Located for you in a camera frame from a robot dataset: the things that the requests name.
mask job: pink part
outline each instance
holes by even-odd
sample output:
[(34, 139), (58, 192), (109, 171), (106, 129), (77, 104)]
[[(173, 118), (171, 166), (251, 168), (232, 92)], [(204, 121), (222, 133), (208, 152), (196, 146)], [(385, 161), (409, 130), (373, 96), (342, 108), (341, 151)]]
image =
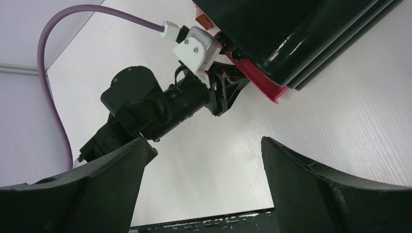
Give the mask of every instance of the pink part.
[(263, 74), (262, 71), (260, 71), (249, 59), (242, 62), (237, 62), (233, 59), (230, 53), (226, 54), (226, 56), (274, 103), (278, 103), (277, 99), (288, 90), (287, 87), (278, 86), (272, 82), (272, 80)]

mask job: black cylinder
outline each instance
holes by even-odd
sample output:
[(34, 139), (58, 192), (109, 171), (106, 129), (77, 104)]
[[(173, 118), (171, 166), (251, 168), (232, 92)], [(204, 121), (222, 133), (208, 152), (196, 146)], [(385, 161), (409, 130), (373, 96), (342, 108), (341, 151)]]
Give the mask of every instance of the black cylinder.
[(216, 33), (214, 37), (222, 45), (219, 54), (228, 54), (235, 48), (233, 42), (223, 32)]
[(237, 62), (243, 62), (244, 60), (246, 60), (246, 56), (239, 49), (235, 49), (232, 51), (232, 57)]
[(188, 74), (177, 83), (177, 88), (172, 86), (164, 94), (169, 99), (173, 117), (167, 123), (154, 122), (145, 128), (143, 136), (153, 141), (158, 141), (209, 102), (206, 85), (193, 74)]

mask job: white table surface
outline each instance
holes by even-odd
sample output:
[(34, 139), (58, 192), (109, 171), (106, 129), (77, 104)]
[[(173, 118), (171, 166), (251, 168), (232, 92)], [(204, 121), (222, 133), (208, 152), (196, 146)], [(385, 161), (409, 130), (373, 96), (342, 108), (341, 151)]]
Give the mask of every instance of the white table surface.
[[(147, 20), (195, 25), (188, 0), (106, 0)], [(312, 159), (363, 178), (412, 186), (412, 1), (404, 1), (302, 91), (279, 104), (252, 84), (232, 109), (201, 109), (151, 143), (132, 226), (273, 206), (260, 153), (270, 136)], [(49, 70), (74, 155), (106, 122), (100, 102), (113, 76), (150, 68), (162, 88), (178, 66), (174, 42), (95, 14)]]

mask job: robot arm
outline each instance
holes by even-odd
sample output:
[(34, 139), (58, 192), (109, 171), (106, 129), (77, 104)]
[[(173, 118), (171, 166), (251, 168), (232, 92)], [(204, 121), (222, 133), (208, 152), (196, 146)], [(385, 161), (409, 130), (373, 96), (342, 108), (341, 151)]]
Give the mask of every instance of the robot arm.
[[(157, 142), (203, 107), (220, 116), (249, 83), (235, 66), (217, 62), (207, 71), (210, 88), (182, 62), (175, 79), (180, 72), (185, 77), (163, 92), (146, 67), (120, 71), (101, 95), (108, 122), (80, 149), (79, 161), (90, 162), (138, 137)], [(154, 148), (149, 151), (147, 163), (157, 155)]]

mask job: gray wall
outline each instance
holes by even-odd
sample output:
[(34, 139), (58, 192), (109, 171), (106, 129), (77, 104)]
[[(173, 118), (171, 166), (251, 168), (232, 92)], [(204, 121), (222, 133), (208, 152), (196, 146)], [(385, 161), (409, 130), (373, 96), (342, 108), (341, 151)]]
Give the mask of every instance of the gray wall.
[[(22, 73), (19, 66), (36, 70), (38, 39), (55, 13), (72, 5), (102, 2), (0, 0), (0, 186), (34, 183), (66, 170), (63, 144), (39, 78), (4, 71)], [(46, 46), (46, 67), (53, 64), (91, 16), (77, 13), (57, 25)]]

